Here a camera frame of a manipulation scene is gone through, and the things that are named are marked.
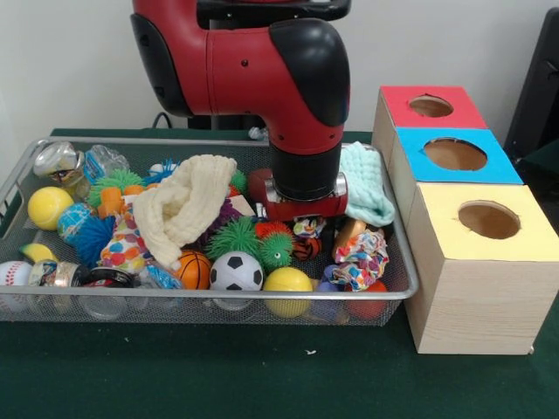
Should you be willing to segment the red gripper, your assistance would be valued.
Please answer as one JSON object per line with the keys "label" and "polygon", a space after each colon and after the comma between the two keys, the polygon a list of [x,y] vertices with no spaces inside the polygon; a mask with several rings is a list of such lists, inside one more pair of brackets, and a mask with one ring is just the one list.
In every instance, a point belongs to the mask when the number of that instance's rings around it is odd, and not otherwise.
{"label": "red gripper", "polygon": [[261,203],[265,216],[272,221],[291,222],[296,218],[312,216],[341,216],[348,204],[348,184],[343,173],[336,177],[331,194],[313,201],[295,201],[281,196],[274,188],[272,177],[265,179],[263,185],[264,196]]}

